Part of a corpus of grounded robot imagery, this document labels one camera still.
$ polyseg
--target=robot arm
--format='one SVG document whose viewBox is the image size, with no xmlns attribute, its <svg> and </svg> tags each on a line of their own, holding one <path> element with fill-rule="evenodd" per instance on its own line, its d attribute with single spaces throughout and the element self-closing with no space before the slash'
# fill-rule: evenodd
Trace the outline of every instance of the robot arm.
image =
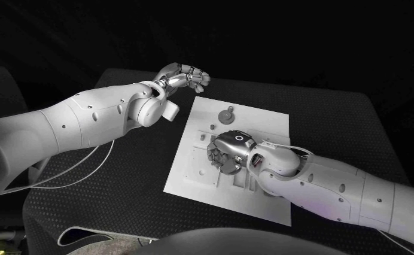
<svg viewBox="0 0 414 255">
<path fill-rule="evenodd" d="M 167 100 L 177 87 L 196 93 L 208 75 L 171 63 L 152 81 L 86 90 L 43 110 L 0 119 L 0 194 L 15 176 L 44 158 L 95 147 L 159 117 L 172 121 L 178 107 Z"/>
<path fill-rule="evenodd" d="M 260 189 L 325 219 L 371 227 L 414 243 L 414 188 L 348 164 L 232 130 L 207 148 L 210 164 L 227 175 L 245 166 Z"/>
</svg>

